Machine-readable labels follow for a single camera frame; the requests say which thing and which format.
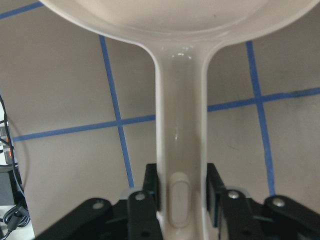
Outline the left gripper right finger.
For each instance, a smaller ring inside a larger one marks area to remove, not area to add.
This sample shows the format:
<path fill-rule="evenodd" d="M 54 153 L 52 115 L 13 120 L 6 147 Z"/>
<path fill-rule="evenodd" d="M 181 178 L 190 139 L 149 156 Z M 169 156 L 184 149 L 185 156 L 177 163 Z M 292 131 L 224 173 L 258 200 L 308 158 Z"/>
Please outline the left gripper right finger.
<path fill-rule="evenodd" d="M 220 240 L 318 240 L 320 215 L 284 195 L 258 203 L 226 187 L 216 166 L 207 164 L 206 208 Z"/>

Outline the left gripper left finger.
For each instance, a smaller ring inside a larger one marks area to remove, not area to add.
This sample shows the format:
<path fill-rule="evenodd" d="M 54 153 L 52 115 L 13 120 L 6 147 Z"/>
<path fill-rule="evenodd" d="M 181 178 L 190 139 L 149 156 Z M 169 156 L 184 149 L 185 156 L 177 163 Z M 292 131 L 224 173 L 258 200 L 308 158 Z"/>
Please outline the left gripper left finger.
<path fill-rule="evenodd" d="M 157 165 L 146 165 L 141 189 L 129 189 L 116 204 L 90 198 L 48 227 L 37 240 L 161 240 Z"/>

